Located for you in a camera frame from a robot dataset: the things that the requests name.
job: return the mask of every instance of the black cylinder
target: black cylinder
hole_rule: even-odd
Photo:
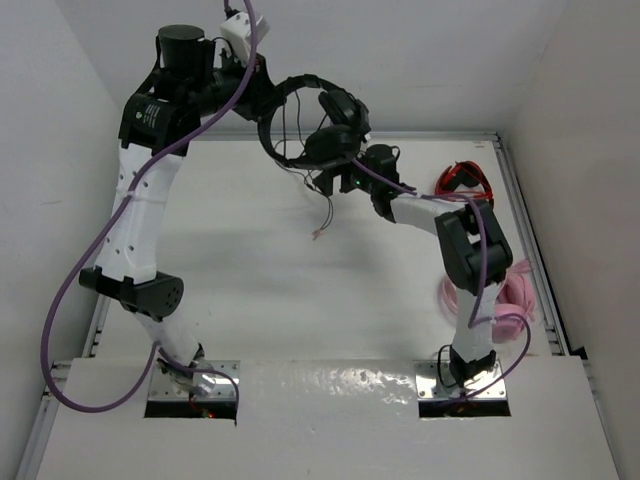
[[[158,38],[165,68],[179,76],[204,77],[204,30],[191,25],[167,25],[160,29]]]
[[[200,115],[207,116],[216,113],[229,101],[240,86],[242,77],[225,75],[221,71],[213,74],[213,80],[205,87],[190,95],[189,101],[198,105]]]

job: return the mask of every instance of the white wall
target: white wall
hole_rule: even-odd
[[[571,1],[509,141],[564,320],[593,364],[625,479],[640,478],[638,22],[637,0]]]
[[[222,0],[56,1],[119,106],[151,69],[158,28],[191,23],[214,36],[224,20]],[[260,47],[272,78],[335,81],[379,130],[506,127],[565,3],[253,0],[272,27]],[[307,128],[316,113],[303,107]],[[255,128],[235,115],[221,126]]]
[[[9,479],[44,385],[49,303],[110,210],[119,115],[53,0],[1,3],[0,478]],[[94,302],[74,286],[54,358],[79,353]]]

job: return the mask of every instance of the black headphones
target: black headphones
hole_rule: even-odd
[[[311,134],[298,158],[279,154],[271,141],[271,124],[276,110],[287,97],[302,88],[321,88],[318,101],[332,125]],[[328,170],[349,163],[359,152],[365,135],[371,131],[369,110],[343,88],[315,75],[290,77],[275,87],[269,113],[258,120],[258,138],[265,152],[279,164],[304,170]]]

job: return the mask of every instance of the white connector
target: white connector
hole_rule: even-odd
[[[260,43],[269,31],[269,24],[263,15],[256,13],[257,43]],[[236,13],[222,25],[220,36],[227,40],[233,48],[233,53],[243,65],[249,62],[251,53],[251,25],[249,15],[246,12]]]

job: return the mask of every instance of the coiled pink cable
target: coiled pink cable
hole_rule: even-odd
[[[536,306],[536,294],[533,285],[527,278],[531,272],[528,260],[522,260],[507,269],[507,276],[502,283],[500,293],[496,300],[496,316],[507,319],[498,322],[493,327],[494,343],[505,343],[515,340],[524,330],[522,322],[508,319],[511,314],[520,315],[530,322],[535,321],[533,309]],[[443,303],[454,314],[458,314],[458,299],[456,287],[445,275],[440,285],[440,295]]]

